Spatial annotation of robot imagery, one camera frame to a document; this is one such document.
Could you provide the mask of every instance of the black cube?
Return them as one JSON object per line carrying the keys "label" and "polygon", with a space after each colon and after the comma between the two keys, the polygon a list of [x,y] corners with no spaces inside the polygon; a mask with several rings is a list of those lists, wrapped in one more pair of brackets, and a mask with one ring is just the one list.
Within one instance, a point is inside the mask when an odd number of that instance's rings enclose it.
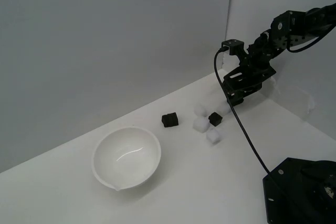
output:
{"label": "black cube", "polygon": [[176,115],[176,112],[174,113],[171,113],[171,114],[167,114],[167,115],[163,115],[162,116],[162,123],[163,123],[163,126],[165,128],[167,127],[173,127],[173,126],[178,126],[178,121],[179,119],[177,118],[177,115]]}
{"label": "black cube", "polygon": [[212,124],[213,126],[219,125],[222,122],[222,119],[223,118],[220,115],[218,115],[216,112],[212,113],[209,116],[210,124]]}

